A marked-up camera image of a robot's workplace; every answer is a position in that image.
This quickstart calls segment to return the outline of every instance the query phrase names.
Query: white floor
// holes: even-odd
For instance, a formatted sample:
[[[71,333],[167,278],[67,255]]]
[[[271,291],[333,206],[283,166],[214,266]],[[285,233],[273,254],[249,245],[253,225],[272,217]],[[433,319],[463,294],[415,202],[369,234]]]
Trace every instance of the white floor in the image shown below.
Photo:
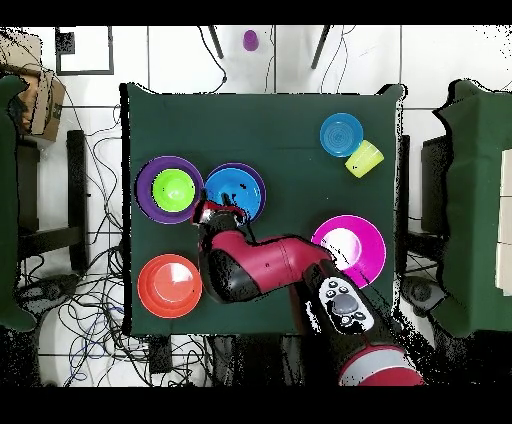
[[[255,52],[242,47],[243,33],[254,29],[260,46]],[[353,25],[345,25],[345,32]],[[220,61],[227,72],[227,83],[220,92],[263,93],[269,60],[273,56],[270,41],[271,25],[242,25],[217,27],[225,58]],[[43,41],[43,65],[55,69],[55,35],[53,28],[24,28],[38,35]],[[76,54],[62,59],[63,70],[103,69],[108,65],[106,27],[61,28],[62,32],[74,31]],[[319,92],[324,73],[340,44],[342,26],[331,29],[316,70],[310,68],[322,25],[277,26],[277,75],[279,93]],[[205,39],[215,54],[210,34],[203,27]],[[119,103],[119,83],[136,82],[155,92],[194,93],[215,89],[222,78],[212,58],[204,48],[196,27],[113,27],[114,75],[61,77],[72,99],[80,123],[88,134],[114,125],[113,108]],[[511,48],[507,30],[495,26],[364,26],[346,35],[348,57],[344,46],[339,49],[329,73],[326,75],[323,92],[334,92],[342,75],[345,60],[346,71],[340,85],[342,93],[375,94],[384,84],[403,83],[408,96],[404,101],[404,133],[411,136],[410,163],[410,216],[421,216],[420,150],[423,141],[443,135],[444,128],[432,114],[434,108],[444,104],[448,84],[458,78],[478,80],[491,90],[502,89],[512,80]],[[268,89],[274,90],[274,65],[270,66]],[[62,111],[57,142],[46,148],[41,155],[39,167],[39,219],[41,229],[67,224],[67,164],[65,138],[70,129],[78,129],[75,111],[66,99]],[[102,138],[97,152],[115,171],[118,185],[111,199],[111,210],[122,222],[121,215],[121,134],[118,125],[89,137],[92,146]],[[98,172],[88,157],[88,173],[98,180]],[[114,177],[101,168],[107,190],[114,185]],[[98,189],[89,185],[89,229],[92,236],[98,230],[104,216],[103,200]],[[417,221],[411,220],[417,227]],[[91,245],[91,257],[117,244],[120,234],[109,233],[108,223],[101,227],[96,242]],[[69,271],[67,250],[45,254],[46,263],[35,275],[50,275],[56,271]],[[28,269],[39,263],[31,258]],[[92,273],[105,274],[106,260],[99,261]],[[122,290],[114,295],[122,301]],[[401,302],[400,308],[411,318],[419,330],[432,342],[432,332],[426,320],[413,316],[410,308]],[[66,308],[61,309],[61,319],[77,329],[76,321]],[[76,335],[59,320],[54,310],[44,321],[40,337],[40,363],[43,380],[62,384],[70,375],[70,346]],[[88,312],[78,310],[80,317]],[[93,324],[83,324],[84,328]],[[78,342],[72,346],[77,353],[74,362],[80,359]],[[73,382],[73,386],[97,385],[101,376],[112,365],[109,358],[99,356],[82,367],[87,375],[84,381]],[[201,379],[201,370],[195,377]],[[109,373],[110,381],[101,385],[145,385],[129,362],[116,363]]]

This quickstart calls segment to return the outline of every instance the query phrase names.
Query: red plate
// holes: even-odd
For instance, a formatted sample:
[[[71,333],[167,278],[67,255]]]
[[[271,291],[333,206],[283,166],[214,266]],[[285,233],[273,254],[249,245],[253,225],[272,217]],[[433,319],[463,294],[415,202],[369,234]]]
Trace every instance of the red plate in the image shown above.
[[[179,318],[195,308],[201,297],[199,271],[183,256],[151,259],[140,271],[137,292],[144,307],[160,318]]]

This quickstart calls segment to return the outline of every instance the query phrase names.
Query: yellow cup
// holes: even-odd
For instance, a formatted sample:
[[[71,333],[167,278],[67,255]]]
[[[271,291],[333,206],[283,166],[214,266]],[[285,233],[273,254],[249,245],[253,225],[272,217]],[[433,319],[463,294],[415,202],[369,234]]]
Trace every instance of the yellow cup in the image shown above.
[[[358,149],[345,162],[347,169],[357,178],[374,168],[384,160],[384,155],[369,141],[363,140]]]

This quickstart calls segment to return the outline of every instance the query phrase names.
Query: green table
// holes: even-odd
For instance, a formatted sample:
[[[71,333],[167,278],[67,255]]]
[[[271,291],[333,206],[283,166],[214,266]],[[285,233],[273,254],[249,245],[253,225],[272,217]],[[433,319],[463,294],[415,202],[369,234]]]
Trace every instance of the green table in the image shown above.
[[[512,149],[512,95],[465,80],[449,91],[439,115],[454,153],[446,175],[450,239],[442,275],[450,296],[433,315],[455,337],[512,331],[512,297],[495,286],[501,154]]]
[[[225,162],[247,163],[261,174],[267,201],[252,226],[257,238],[295,233],[309,239],[332,216],[362,216],[379,228],[387,249],[384,269],[365,293],[389,314],[395,117],[402,86],[388,86],[375,96],[160,95],[134,84],[122,85],[121,92],[125,89],[129,131],[126,125],[123,131],[124,148],[130,152],[131,193],[144,164],[157,156],[175,155],[192,162],[203,178]],[[365,138],[384,154],[384,162],[360,180],[345,169],[344,159],[330,156],[320,145],[320,126],[337,112],[356,116]],[[148,312],[137,295],[140,270],[164,253],[177,253],[197,263],[197,228],[189,222],[153,222],[130,195],[125,190],[124,200],[131,202],[132,334],[297,334],[288,290],[229,305],[217,304],[203,293],[197,307],[178,319],[161,319]]]

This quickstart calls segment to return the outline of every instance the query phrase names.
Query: bowl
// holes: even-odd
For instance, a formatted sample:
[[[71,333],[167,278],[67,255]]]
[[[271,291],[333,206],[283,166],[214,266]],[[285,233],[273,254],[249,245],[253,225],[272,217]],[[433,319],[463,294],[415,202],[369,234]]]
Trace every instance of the bowl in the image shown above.
[[[203,179],[197,168],[178,156],[160,156],[142,167],[135,183],[135,199],[153,221],[178,224],[189,219]]]
[[[244,163],[230,162],[215,168],[205,183],[208,199],[222,204],[226,192],[243,209],[250,221],[257,219],[265,206],[266,189],[261,176]]]
[[[355,116],[336,113],[329,116],[320,128],[322,147],[332,156],[347,157],[363,141],[363,127]]]

